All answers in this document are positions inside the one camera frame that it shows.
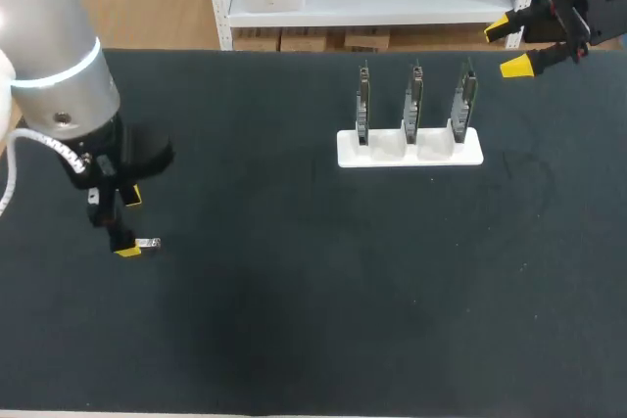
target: white cable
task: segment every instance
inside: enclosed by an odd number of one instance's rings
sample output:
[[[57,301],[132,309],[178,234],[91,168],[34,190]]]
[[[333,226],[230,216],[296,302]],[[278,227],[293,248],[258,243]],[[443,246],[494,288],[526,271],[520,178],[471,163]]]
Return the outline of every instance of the white cable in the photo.
[[[16,191],[16,182],[18,179],[18,165],[16,163],[16,139],[19,137],[25,137],[32,139],[40,144],[52,149],[72,167],[76,173],[82,173],[86,170],[84,162],[80,159],[78,154],[70,149],[65,144],[53,139],[52,137],[41,134],[40,132],[33,131],[32,129],[15,129],[11,131],[7,136],[7,162],[9,164],[9,172],[7,176],[7,187],[4,190],[2,200],[0,200],[0,216],[7,208],[13,198],[13,194]]]

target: table surface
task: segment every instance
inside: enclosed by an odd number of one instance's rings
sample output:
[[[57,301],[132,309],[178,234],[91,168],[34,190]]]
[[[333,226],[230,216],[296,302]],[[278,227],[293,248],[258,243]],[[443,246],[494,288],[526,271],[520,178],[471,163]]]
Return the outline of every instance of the table surface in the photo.
[[[341,169],[368,59],[398,125],[415,55],[109,52],[174,165],[108,253],[34,143],[0,219],[0,409],[412,416],[627,412],[627,56],[503,81],[473,53],[473,168]],[[464,54],[422,53],[423,125]],[[4,165],[0,178],[4,178]]]

